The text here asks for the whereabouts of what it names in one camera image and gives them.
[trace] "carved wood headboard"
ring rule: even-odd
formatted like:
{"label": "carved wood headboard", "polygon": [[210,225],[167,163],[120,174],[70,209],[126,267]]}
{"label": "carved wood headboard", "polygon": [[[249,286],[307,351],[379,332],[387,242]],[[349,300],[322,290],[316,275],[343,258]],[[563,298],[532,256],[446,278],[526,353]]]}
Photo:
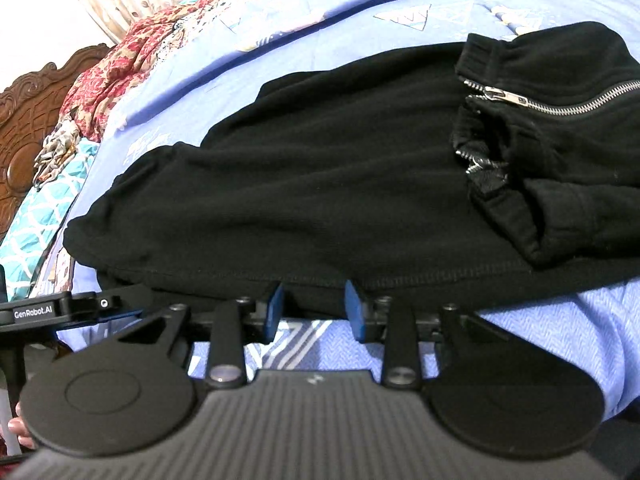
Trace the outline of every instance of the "carved wood headboard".
{"label": "carved wood headboard", "polygon": [[0,241],[31,189],[33,161],[58,122],[66,93],[109,50],[105,44],[82,48],[61,69],[48,63],[39,72],[20,76],[0,94]]}

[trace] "blue bed sheet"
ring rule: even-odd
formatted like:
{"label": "blue bed sheet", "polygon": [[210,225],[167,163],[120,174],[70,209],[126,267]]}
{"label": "blue bed sheet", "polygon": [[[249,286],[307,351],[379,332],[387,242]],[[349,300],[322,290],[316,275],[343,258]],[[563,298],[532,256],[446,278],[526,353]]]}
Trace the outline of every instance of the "blue bed sheet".
{"label": "blue bed sheet", "polygon": [[[328,70],[385,50],[464,41],[470,32],[512,40],[542,28],[593,20],[617,31],[640,60],[640,0],[251,0],[160,64],[110,117],[69,218],[84,214],[114,177],[146,151],[179,140],[199,144],[212,124],[254,101],[287,73]],[[95,271],[76,265],[74,292],[98,290]],[[482,316],[574,362],[606,397],[606,417],[640,396],[640,280]],[[61,333],[75,348],[126,321]],[[382,347],[353,341],[343,321],[281,323],[270,346],[246,348],[248,368],[370,368]],[[429,345],[424,370],[437,373]],[[190,373],[204,370],[197,345]]]}

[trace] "ribbed surface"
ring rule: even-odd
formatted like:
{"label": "ribbed surface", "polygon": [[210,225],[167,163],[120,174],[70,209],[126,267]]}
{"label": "ribbed surface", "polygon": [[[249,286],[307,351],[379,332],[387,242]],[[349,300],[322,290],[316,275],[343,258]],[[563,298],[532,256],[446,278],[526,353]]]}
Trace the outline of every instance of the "ribbed surface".
{"label": "ribbed surface", "polygon": [[518,463],[446,433],[414,394],[368,372],[261,371],[209,396],[196,419],[152,449],[110,460],[38,453],[11,480],[609,480],[585,453]]}

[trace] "wall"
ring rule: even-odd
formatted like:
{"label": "wall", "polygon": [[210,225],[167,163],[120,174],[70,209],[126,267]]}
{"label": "wall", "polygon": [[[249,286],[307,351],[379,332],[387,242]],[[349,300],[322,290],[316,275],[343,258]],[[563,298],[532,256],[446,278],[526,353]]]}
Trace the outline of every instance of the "wall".
{"label": "wall", "polygon": [[77,0],[0,0],[0,92],[49,61],[62,67],[84,46],[113,43]]}

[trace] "black jacket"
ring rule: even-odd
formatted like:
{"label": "black jacket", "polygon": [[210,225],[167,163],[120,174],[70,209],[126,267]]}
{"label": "black jacket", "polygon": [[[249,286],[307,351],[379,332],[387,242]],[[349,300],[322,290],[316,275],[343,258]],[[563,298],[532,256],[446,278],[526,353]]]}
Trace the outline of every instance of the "black jacket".
{"label": "black jacket", "polygon": [[421,309],[607,285],[640,274],[633,80],[597,23],[285,76],[199,148],[140,157],[65,247],[103,287],[226,299],[281,280],[288,314],[312,316],[344,313],[348,278]]}

